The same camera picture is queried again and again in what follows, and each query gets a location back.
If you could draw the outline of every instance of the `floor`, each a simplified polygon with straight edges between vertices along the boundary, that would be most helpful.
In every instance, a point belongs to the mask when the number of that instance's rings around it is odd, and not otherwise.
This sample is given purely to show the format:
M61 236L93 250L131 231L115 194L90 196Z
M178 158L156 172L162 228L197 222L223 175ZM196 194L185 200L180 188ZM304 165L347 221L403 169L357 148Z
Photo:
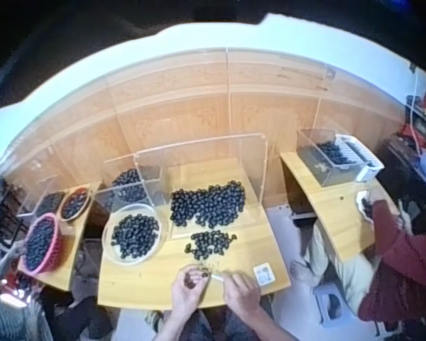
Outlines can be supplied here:
M267 210L275 237L278 241L286 267L293 259L300 259L302 240L308 237L309 230L295 227L289 218L290 209L275 207ZM382 340L376 337L376 327L373 323L363 323L358 319L340 328L324 329L320 325L320 314L315 297L303 283L291 279L292 286L275 293L273 314L275 320L297 339L302 341L369 341ZM75 283L73 293L84 296L86 292L94 292L94 283ZM111 336L113 341L150 341L154 332L143 320L143 312L132 309L111 310L115 317L116 329Z

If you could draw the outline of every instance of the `wooden table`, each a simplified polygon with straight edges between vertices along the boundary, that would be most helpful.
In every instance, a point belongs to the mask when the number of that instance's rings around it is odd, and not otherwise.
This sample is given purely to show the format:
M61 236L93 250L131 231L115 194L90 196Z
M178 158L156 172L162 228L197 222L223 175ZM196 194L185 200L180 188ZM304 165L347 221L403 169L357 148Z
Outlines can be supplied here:
M77 250L79 249L79 243L81 242L82 236L84 234L85 222L87 221L88 215L94 203L94 194L99 189L100 184L100 182L93 183L91 185L85 184L69 188L65 191L66 195L63 200L65 200L65 198L67 198L67 196L74 192L76 189L88 187L90 185L89 190L92 194L92 197L84 212L73 222L68 222L67 226L63 227L62 229L63 255L62 260L60 262L60 266L54 271L45 272L34 276L34 278L38 281L44 284L48 284L49 286L53 286L54 288L58 288L60 290L69 291L71 287L72 270L75 265ZM56 214L59 219L62 204L60 204ZM22 262L23 259L19 261L18 270L26 273L23 268Z
M224 232L234 233L238 239L231 243L224 256L211 255L206 261L195 261L192 254L184 252L192 242L190 234L208 229L188 224L179 234L171 225L168 205L157 207L163 223L163 241L159 250L148 260L133 266L121 266L102 257L99 274L98 303L120 308L171 309L170 285L179 269L188 264L202 264L215 273L243 271L254 276L255 266L269 263L275 281L262 287L262 293L272 293L290 285L287 269L276 244L273 231L261 205L255 205L255 195L244 171L236 160L215 161L184 165L168 171L170 190L174 188L207 188L208 185L225 184L229 180L241 180L246 189L245 212ZM118 219L112 214L108 225L113 227ZM210 280L201 308L224 305L223 285Z
M372 188L382 190L392 213L399 214L398 208L376 179L366 183L351 182L321 187L297 153L281 153L280 157L306 194L342 261L356 256L375 241L371 224L363 219L356 207L356 194L359 191Z

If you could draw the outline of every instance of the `clear plastic box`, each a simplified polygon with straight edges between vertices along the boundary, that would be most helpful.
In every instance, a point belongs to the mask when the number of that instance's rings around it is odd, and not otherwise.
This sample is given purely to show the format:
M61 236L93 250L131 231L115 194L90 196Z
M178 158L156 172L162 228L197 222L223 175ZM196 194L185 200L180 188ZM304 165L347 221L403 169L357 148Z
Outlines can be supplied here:
M268 142L263 134L221 136L188 141L139 151L135 163L152 206L171 216L170 195L176 190L207 189L211 185L241 182L246 201L243 212L231 224L215 229L244 227L255 224L264 214L261 209L265 181ZM159 179L147 178L145 169L156 167ZM185 237L196 232L211 231L196 224L177 227L170 221L170 236Z
M134 178L133 182L126 185L115 185L114 181L126 171L135 171L134 154L114 158L104 163L101 177L106 188L95 195L95 200L107 211L116 212L121 208L132 204L150 204L148 196L143 189L142 179ZM148 181L159 181L160 170L158 168L145 168L142 170Z
M27 190L26 198L23 200L22 205L19 207L17 212L17 217L21 218L24 223L31 224L34 219L43 215L45 212L40 212L41 204L44 201L44 198L56 192L63 192L64 195L61 197L58 206L54 209L55 215L62 206L62 202L66 196L66 189L63 189L61 186L60 179L56 175L44 178L36 182L34 186L31 186Z
M352 163L334 163L319 144L336 144ZM366 165L332 130L301 129L297 131L297 154L322 187L354 181Z

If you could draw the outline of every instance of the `person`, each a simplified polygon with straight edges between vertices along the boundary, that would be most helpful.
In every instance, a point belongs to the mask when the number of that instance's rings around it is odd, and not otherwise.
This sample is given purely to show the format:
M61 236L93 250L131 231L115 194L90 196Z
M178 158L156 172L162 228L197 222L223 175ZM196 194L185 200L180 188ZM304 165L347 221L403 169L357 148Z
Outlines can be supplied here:
M413 235L401 203L402 219L398 219L391 214L383 192L372 190L368 198L376 240L370 261L364 254L340 261L317 220L305 263L293 261L290 272L316 286L331 261L351 311L361 320L394 323L426 318L426 235Z
M23 241L14 242L0 261L0 280L8 273L11 263L26 252ZM111 323L95 297L88 297L74 308L54 316L55 289L45 287L39 296L43 307L32 300L25 308L15 308L0 300L0 341L74 341L88 327L90 338L98 340L109 334Z
M172 284L172 311L153 341L217 340L202 310L198 310L209 276L197 266L181 269ZM262 306L261 290L245 274L223 274L227 304L223 330L225 340L291 341Z

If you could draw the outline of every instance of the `cable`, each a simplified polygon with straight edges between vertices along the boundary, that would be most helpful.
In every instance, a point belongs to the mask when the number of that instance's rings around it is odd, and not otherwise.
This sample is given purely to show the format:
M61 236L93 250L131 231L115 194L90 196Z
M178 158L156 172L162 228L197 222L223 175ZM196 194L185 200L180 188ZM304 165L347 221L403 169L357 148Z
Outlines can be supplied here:
M415 141L418 157L421 157L420 145L418 144L418 139L415 135L415 130L413 128L413 110L415 106L415 98L417 95L417 86L418 86L418 68L415 68L415 85L413 87L412 107L410 108L410 131L412 132L412 137L413 137L413 140Z

